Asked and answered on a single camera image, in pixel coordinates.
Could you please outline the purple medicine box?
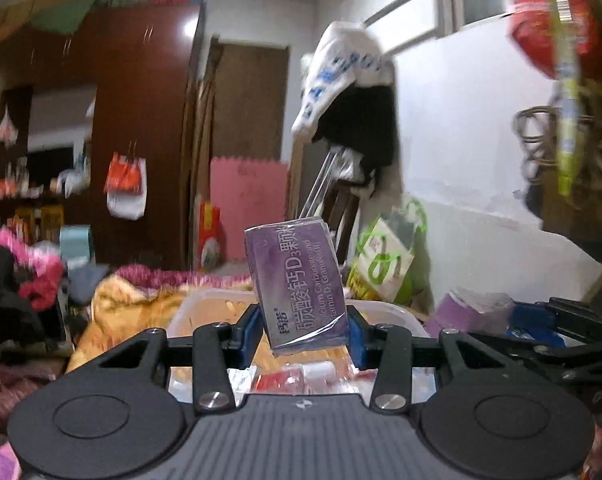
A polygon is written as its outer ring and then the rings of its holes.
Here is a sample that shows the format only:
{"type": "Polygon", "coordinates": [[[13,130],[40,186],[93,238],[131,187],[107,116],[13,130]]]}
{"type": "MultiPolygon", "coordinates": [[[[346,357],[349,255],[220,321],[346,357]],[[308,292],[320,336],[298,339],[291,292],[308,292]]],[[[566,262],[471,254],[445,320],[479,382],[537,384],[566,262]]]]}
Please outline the purple medicine box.
{"type": "Polygon", "coordinates": [[[339,263],[321,218],[254,226],[245,231],[245,248],[274,356],[348,343],[339,263]]]}

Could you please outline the white plastic laundry basket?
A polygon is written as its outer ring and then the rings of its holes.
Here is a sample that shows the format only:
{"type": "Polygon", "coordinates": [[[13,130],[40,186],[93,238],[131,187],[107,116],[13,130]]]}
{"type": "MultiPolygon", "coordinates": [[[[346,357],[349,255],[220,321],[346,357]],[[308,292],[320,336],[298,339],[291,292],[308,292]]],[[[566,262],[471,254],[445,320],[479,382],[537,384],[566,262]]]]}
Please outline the white plastic laundry basket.
{"type": "MultiPolygon", "coordinates": [[[[215,322],[236,323],[246,308],[255,302],[253,292],[227,289],[196,290],[183,302],[175,314],[167,336],[185,337],[195,328],[215,322]]],[[[386,302],[353,300],[359,313],[371,324],[393,324],[407,328],[413,336],[429,337],[411,312],[386,302]]],[[[228,372],[231,387],[238,403],[248,393],[292,394],[318,396],[319,394],[359,393],[366,404],[376,370],[356,368],[347,348],[300,352],[275,358],[264,335],[252,365],[245,370],[228,372]]],[[[190,367],[171,368],[169,391],[184,403],[193,402],[190,367]]],[[[427,401],[435,393],[435,375],[429,368],[413,368],[412,402],[427,401]]]]}

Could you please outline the green white shopping bag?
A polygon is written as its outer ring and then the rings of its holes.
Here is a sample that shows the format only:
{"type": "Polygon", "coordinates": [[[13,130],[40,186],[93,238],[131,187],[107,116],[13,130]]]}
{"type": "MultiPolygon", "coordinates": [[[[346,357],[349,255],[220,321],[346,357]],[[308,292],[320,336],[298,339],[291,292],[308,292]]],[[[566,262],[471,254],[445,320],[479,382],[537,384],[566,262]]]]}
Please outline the green white shopping bag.
{"type": "Polygon", "coordinates": [[[404,206],[379,214],[357,241],[347,278],[352,297],[409,306],[416,292],[417,240],[426,231],[425,209],[412,196],[404,206]]]}

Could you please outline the yellow patterned blanket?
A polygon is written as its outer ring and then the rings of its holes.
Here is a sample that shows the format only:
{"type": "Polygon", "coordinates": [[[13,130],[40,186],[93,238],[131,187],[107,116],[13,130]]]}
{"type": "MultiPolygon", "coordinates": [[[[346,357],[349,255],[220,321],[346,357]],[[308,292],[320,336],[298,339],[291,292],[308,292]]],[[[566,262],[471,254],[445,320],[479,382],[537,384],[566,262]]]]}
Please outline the yellow patterned blanket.
{"type": "Polygon", "coordinates": [[[75,345],[66,372],[73,372],[148,328],[167,328],[188,296],[210,290],[212,282],[207,281],[144,292],[118,274],[108,276],[92,296],[92,316],[75,345]]]}

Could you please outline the pink foam mat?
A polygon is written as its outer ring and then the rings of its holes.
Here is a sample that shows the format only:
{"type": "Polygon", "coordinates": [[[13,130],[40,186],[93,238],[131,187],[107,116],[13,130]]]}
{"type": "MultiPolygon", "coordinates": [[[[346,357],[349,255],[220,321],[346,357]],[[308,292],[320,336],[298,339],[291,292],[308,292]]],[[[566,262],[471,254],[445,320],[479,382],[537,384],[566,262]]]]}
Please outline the pink foam mat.
{"type": "Polygon", "coordinates": [[[288,167],[273,159],[214,157],[210,177],[211,202],[220,209],[224,258],[243,261],[246,229],[285,220],[288,167]]]}

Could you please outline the orange white hanging bag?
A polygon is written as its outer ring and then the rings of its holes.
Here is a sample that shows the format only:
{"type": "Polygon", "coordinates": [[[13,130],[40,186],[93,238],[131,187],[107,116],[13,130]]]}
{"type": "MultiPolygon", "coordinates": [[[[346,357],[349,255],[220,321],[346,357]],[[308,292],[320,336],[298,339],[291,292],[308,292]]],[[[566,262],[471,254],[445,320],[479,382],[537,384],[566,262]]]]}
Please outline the orange white hanging bag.
{"type": "Polygon", "coordinates": [[[146,159],[114,153],[109,165],[103,193],[111,216],[136,221],[146,211],[146,159]]]}

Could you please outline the teal cardboard box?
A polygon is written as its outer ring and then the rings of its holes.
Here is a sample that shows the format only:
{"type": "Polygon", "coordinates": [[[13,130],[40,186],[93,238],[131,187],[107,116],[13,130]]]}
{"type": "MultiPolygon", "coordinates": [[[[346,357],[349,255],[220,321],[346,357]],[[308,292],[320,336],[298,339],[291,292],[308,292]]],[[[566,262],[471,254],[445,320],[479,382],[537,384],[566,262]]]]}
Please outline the teal cardboard box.
{"type": "Polygon", "coordinates": [[[62,226],[59,235],[60,255],[69,270],[85,266],[94,257],[92,230],[86,224],[62,226]]]}

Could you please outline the pink floral quilt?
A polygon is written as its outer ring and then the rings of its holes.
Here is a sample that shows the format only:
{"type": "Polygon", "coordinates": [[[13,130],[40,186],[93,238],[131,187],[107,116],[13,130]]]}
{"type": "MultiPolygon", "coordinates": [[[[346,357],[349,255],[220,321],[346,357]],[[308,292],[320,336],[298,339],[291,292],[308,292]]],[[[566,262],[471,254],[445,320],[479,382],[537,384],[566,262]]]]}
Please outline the pink floral quilt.
{"type": "Polygon", "coordinates": [[[57,252],[25,244],[8,229],[0,229],[0,246],[13,256],[14,274],[26,271],[25,278],[16,278],[18,294],[28,300],[35,312],[50,309],[57,300],[58,289],[64,274],[64,264],[57,252]]]}

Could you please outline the white hanging jacket blue letters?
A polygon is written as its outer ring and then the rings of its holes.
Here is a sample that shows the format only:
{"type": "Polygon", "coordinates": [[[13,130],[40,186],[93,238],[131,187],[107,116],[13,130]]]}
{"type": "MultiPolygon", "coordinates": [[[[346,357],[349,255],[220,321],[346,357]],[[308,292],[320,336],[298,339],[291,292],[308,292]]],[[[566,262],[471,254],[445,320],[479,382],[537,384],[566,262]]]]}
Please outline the white hanging jacket blue letters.
{"type": "Polygon", "coordinates": [[[323,32],[302,86],[299,114],[291,132],[310,140],[318,119],[350,87],[390,87],[393,75],[377,39],[362,25],[332,22],[323,32]]]}

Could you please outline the brown wooden door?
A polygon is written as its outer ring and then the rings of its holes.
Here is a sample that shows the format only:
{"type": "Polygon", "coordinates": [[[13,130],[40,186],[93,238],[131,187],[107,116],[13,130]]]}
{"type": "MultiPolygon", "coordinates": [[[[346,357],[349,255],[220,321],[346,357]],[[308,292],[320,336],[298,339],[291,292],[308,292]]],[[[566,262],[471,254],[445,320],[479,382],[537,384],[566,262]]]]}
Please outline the brown wooden door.
{"type": "Polygon", "coordinates": [[[289,50],[221,42],[215,70],[212,155],[280,159],[289,50]]]}

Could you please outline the dark red wooden wardrobe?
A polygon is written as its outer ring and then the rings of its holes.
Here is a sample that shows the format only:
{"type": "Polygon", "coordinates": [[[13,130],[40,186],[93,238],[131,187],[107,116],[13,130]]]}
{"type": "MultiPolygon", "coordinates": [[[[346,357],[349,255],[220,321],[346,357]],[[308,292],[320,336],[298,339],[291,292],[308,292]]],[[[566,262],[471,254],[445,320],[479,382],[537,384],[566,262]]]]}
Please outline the dark red wooden wardrobe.
{"type": "Polygon", "coordinates": [[[203,26],[200,3],[142,4],[89,12],[71,36],[23,25],[0,42],[2,91],[96,89],[92,185],[72,202],[100,262],[185,266],[186,113],[203,26]],[[111,216],[103,193],[113,154],[130,150],[147,168],[136,221],[111,216]]]}

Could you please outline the red hanging plastic bag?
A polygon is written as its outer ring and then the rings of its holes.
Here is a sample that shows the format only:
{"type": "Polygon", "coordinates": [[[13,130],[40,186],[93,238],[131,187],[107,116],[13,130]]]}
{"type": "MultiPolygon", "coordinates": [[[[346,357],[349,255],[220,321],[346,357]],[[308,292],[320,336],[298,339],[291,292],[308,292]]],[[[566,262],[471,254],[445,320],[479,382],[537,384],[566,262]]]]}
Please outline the red hanging plastic bag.
{"type": "MultiPolygon", "coordinates": [[[[576,21],[576,46],[581,75],[602,80],[602,22],[588,0],[569,0],[576,21]]],[[[557,79],[554,27],[548,0],[516,0],[510,15],[510,37],[542,74],[557,79]]]]}

